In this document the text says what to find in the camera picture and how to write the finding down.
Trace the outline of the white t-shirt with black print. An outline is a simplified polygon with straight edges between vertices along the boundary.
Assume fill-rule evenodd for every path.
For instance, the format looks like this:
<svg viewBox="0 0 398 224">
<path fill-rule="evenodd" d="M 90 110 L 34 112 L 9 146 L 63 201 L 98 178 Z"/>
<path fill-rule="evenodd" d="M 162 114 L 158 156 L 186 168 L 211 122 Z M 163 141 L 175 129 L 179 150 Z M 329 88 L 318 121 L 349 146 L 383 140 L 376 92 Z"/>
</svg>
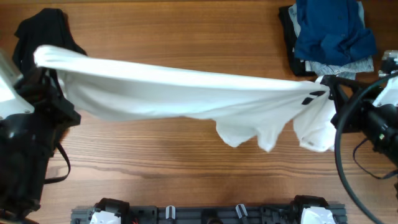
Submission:
<svg viewBox="0 0 398 224">
<path fill-rule="evenodd" d="M 34 52 L 39 67 L 54 69 L 67 100 L 110 121 L 188 117 L 211 119 L 229 146 L 251 138 L 271 151 L 287 123 L 301 147 L 334 148 L 335 107 L 319 81 L 291 81 L 199 72 L 91 58 L 43 45 Z"/>
</svg>

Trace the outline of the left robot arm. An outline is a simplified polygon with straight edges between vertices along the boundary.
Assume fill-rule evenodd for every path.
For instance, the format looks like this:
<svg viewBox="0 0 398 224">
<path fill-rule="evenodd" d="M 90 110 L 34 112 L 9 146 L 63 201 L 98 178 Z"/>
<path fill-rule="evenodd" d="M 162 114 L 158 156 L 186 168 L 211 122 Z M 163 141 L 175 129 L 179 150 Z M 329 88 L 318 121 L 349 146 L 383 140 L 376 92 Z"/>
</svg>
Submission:
<svg viewBox="0 0 398 224">
<path fill-rule="evenodd" d="M 61 140 L 68 128 L 81 122 L 74 105 L 64 97 L 56 70 L 36 68 L 15 88 L 34 112 L 1 120 L 1 221 L 11 223 L 25 222 L 28 214 L 40 209 L 44 185 L 68 177 L 48 178 L 47 167 L 55 151 L 70 161 Z"/>
</svg>

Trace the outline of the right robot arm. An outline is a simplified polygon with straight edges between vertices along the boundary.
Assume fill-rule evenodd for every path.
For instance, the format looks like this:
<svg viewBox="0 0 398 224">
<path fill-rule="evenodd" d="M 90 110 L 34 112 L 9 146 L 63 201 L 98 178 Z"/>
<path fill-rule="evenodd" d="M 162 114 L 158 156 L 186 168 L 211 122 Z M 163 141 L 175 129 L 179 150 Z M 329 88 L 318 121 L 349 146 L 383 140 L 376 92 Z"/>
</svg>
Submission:
<svg viewBox="0 0 398 224">
<path fill-rule="evenodd" d="M 336 114 L 331 123 L 338 126 L 344 107 L 356 103 L 354 110 L 348 113 L 348 120 L 343 126 L 344 133 L 362 132 L 366 140 L 373 144 L 373 151 L 385 155 L 397 165 L 397 105 L 386 103 L 374 106 L 376 98 L 381 96 L 386 87 L 371 87 L 369 83 L 325 75 L 322 85 L 330 89 L 329 99 L 335 104 Z"/>
</svg>

